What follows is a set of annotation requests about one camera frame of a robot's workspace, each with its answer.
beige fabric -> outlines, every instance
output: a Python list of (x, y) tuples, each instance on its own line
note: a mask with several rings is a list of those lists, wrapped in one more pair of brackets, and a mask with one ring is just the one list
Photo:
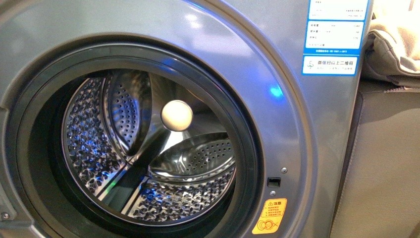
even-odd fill
[(398, 18), (387, 16), (373, 20), (368, 34), (369, 48), (363, 77), (420, 87), (419, 24), (420, 14), (417, 12), (407, 12)]
[(330, 237), (418, 238), (420, 93), (367, 89)]

blue light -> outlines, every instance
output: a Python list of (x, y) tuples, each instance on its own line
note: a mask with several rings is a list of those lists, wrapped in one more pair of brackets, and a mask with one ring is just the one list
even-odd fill
[(276, 98), (282, 98), (283, 97), (283, 91), (281, 91), (279, 86), (271, 87), (270, 92)]

energy label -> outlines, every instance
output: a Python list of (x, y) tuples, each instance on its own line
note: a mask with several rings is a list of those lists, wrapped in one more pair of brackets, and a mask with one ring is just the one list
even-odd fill
[(369, 1), (310, 0), (302, 74), (356, 74)]

warning label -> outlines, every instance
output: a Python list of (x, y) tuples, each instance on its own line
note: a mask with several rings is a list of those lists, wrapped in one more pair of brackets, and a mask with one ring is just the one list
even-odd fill
[(265, 201), (260, 218), (252, 230), (252, 233), (257, 235), (276, 232), (283, 219), (286, 203), (286, 198), (269, 199)]

gray washing machine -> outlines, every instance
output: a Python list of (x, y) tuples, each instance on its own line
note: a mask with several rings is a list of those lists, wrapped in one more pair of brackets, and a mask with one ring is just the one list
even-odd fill
[(323, 2), (0, 1), (0, 237), (328, 237), (371, 1)]

